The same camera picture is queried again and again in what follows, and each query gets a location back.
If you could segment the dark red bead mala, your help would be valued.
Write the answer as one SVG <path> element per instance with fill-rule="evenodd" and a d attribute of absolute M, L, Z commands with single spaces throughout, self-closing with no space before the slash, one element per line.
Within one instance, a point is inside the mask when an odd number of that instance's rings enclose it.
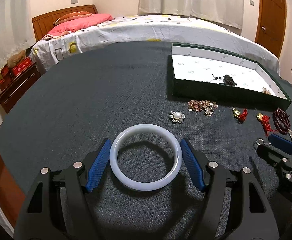
<path fill-rule="evenodd" d="M 289 114 L 284 110 L 277 108 L 273 112 L 273 122 L 279 133 L 282 135 L 287 135 L 290 130 L 290 120 Z"/>

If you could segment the white jade bangle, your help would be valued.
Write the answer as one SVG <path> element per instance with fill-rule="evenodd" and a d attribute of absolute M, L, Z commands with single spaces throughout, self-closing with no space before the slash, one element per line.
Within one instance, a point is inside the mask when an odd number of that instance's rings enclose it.
<path fill-rule="evenodd" d="M 181 146 L 167 129 L 153 124 L 131 126 L 114 140 L 110 166 L 115 177 L 135 191 L 156 191 L 180 171 Z"/>

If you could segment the long red tassel charm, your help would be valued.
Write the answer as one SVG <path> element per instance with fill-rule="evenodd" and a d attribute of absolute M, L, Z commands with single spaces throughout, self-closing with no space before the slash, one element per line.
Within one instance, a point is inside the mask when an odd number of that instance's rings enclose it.
<path fill-rule="evenodd" d="M 257 120 L 261 123 L 266 137 L 269 137 L 269 135 L 272 133 L 278 133 L 278 130 L 271 128 L 270 117 L 268 115 L 258 113 L 256 117 L 257 117 Z"/>

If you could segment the small red tassel charm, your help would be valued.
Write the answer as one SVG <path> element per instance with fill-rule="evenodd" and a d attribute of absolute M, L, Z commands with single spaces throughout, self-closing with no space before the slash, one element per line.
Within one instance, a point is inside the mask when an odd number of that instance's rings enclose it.
<path fill-rule="evenodd" d="M 237 120 L 237 122 L 242 124 L 243 122 L 245 122 L 245 120 L 247 118 L 248 110 L 245 108 L 242 111 L 240 111 L 236 108 L 233 108 L 232 113 L 234 115 L 234 118 Z"/>

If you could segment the pearl flower brooch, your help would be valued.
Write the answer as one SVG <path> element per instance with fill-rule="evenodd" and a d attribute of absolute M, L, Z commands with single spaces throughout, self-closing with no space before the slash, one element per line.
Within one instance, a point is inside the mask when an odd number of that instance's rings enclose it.
<path fill-rule="evenodd" d="M 171 120 L 172 123 L 183 123 L 185 120 L 185 115 L 179 111 L 171 111 L 169 114 L 169 119 Z"/>

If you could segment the silver pearl ring pendant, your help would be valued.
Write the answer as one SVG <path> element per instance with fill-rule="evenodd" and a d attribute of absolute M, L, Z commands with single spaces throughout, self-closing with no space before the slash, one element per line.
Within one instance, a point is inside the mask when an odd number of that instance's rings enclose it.
<path fill-rule="evenodd" d="M 261 146 L 261 145 L 265 145 L 265 146 L 270 146 L 271 143 L 270 142 L 265 142 L 262 138 L 258 138 L 255 142 L 254 142 L 254 146 Z"/>

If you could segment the dark grey table cloth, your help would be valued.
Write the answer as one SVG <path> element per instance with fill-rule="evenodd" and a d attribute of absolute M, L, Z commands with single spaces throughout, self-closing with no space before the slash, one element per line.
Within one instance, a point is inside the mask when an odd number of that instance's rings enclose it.
<path fill-rule="evenodd" d="M 0 126 L 14 239 L 292 239 L 292 85 L 226 50 L 123 42 L 52 66 Z"/>

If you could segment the wooden nightstand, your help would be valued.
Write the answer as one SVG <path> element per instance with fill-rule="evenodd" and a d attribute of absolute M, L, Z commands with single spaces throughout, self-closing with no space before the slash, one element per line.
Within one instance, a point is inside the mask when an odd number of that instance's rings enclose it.
<path fill-rule="evenodd" d="M 26 91 L 41 77 L 36 63 L 21 72 L 3 90 L 0 89 L 0 105 L 9 113 Z"/>

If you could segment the wooden door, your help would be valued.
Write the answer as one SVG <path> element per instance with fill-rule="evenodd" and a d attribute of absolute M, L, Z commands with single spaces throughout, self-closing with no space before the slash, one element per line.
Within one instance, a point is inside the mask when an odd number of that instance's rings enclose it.
<path fill-rule="evenodd" d="M 276 57 L 281 54 L 287 18 L 286 0 L 260 0 L 255 42 Z"/>

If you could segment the red box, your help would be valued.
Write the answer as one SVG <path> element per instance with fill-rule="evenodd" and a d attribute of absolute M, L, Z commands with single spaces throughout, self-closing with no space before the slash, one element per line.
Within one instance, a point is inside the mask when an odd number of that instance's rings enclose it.
<path fill-rule="evenodd" d="M 23 71 L 28 69 L 32 65 L 32 60 L 30 57 L 26 57 L 20 63 L 16 64 L 14 67 L 10 68 L 10 74 L 13 78 L 17 77 Z"/>

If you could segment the brown plush toy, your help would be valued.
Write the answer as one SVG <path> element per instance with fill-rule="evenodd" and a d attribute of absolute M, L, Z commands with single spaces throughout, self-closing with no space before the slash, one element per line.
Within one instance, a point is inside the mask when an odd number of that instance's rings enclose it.
<path fill-rule="evenodd" d="M 19 64 L 21 61 L 23 61 L 26 58 L 26 50 L 21 50 L 18 54 L 12 55 L 7 60 L 7 67 L 9 69 L 14 68 Z"/>

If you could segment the bed with white sheet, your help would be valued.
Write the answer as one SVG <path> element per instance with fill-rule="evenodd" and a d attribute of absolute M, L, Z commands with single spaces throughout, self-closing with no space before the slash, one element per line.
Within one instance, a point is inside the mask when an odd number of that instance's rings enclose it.
<path fill-rule="evenodd" d="M 48 34 L 36 42 L 30 59 L 43 70 L 86 51 L 119 42 L 161 41 L 188 43 L 226 50 L 280 73 L 279 59 L 261 45 L 219 25 L 173 15 L 120 17 L 86 29 Z"/>

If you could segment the orange pillow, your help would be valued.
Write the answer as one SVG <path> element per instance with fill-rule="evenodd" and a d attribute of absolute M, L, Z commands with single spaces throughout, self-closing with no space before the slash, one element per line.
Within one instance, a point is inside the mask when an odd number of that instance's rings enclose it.
<path fill-rule="evenodd" d="M 84 18 L 84 17 L 89 17 L 91 16 L 92 13 L 88 12 L 88 11 L 76 11 L 76 12 L 70 12 L 68 14 L 65 14 L 63 16 L 61 16 L 60 18 L 58 18 L 56 21 L 53 22 L 53 25 L 59 25 L 62 24 L 64 22 L 68 22 L 68 21 L 72 21 L 72 20 L 76 20 L 78 18 Z"/>

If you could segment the wooden headboard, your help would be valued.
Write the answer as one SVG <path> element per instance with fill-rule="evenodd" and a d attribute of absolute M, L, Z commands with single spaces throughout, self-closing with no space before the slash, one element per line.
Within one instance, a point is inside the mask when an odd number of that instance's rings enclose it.
<path fill-rule="evenodd" d="M 46 35 L 51 29 L 53 29 L 54 24 L 58 18 L 77 11 L 88 11 L 90 13 L 96 14 L 98 11 L 94 4 L 90 5 L 80 5 L 76 7 L 69 7 L 60 10 L 55 10 L 47 12 L 45 14 L 36 16 L 32 18 L 32 25 L 34 29 L 36 42 L 41 40 L 41 38 Z"/>

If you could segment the wall switch plate left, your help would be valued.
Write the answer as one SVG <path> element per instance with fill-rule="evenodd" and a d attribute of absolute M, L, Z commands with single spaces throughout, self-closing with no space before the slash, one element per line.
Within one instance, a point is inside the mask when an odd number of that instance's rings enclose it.
<path fill-rule="evenodd" d="M 71 4 L 78 4 L 79 3 L 79 0 L 70 0 L 70 3 Z"/>

